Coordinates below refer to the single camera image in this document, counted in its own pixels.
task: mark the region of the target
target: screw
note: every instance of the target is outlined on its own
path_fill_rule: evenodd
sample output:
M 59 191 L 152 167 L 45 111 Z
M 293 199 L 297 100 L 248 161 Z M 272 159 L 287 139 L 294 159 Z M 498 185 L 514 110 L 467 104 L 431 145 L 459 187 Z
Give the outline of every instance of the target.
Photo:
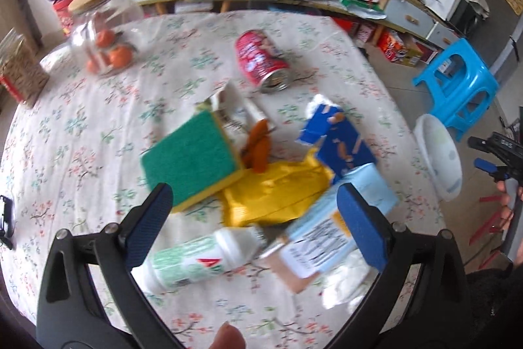
M 104 232 L 106 234 L 114 234 L 118 230 L 118 228 L 119 228 L 119 225 L 115 222 L 112 222 L 105 226 Z
M 407 226 L 401 222 L 394 222 L 392 224 L 392 229 L 396 232 L 405 232 L 407 230 Z
M 452 239 L 454 237 L 454 234 L 450 230 L 441 230 L 441 236 L 444 239 Z
M 68 235 L 69 235 L 69 231 L 66 230 L 65 228 L 62 228 L 61 230 L 59 230 L 57 232 L 57 239 L 64 239 Z

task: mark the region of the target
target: green sponge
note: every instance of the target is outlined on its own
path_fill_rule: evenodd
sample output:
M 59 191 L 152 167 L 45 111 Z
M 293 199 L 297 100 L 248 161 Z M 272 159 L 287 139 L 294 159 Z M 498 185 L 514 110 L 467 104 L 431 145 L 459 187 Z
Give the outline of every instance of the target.
M 168 183 L 179 212 L 239 180 L 244 173 L 218 119 L 209 111 L 192 117 L 141 159 L 150 189 Z

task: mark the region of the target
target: yellow plastic wrapper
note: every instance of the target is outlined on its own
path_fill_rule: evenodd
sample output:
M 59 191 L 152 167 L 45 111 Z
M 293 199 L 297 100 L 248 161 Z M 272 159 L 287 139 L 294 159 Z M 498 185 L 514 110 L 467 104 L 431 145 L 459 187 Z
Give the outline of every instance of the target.
M 300 163 L 271 163 L 262 174 L 245 171 L 242 179 L 221 192 L 224 224 L 274 225 L 302 216 L 334 176 L 317 160 L 316 151 L 311 149 Z

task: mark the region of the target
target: human hand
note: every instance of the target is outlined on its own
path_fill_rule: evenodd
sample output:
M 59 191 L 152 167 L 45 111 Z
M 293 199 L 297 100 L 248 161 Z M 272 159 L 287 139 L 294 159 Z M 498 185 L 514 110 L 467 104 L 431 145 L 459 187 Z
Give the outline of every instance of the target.
M 499 181 L 496 185 L 498 187 L 498 190 L 503 193 L 501 197 L 501 205 L 503 206 L 501 208 L 501 229 L 507 230 L 511 224 L 511 220 L 514 215 L 512 210 L 508 208 L 508 204 L 511 201 L 511 197 L 507 194 L 507 189 L 503 181 Z M 521 187 L 518 188 L 518 197 L 523 200 L 523 188 Z M 521 241 L 519 245 L 518 253 L 513 261 L 513 264 L 514 267 L 518 267 L 519 265 L 523 264 L 523 241 Z
M 245 339 L 240 330 L 224 322 L 216 332 L 209 349 L 245 349 Z

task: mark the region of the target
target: red bucket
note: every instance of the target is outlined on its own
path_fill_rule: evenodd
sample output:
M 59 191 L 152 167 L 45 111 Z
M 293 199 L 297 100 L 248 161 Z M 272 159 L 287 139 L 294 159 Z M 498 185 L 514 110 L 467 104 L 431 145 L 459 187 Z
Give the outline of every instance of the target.
M 59 0 L 53 2 L 53 9 L 57 13 L 58 19 L 62 24 L 62 30 L 65 36 L 69 37 L 71 33 L 71 26 L 73 25 L 73 17 L 67 8 L 73 0 Z

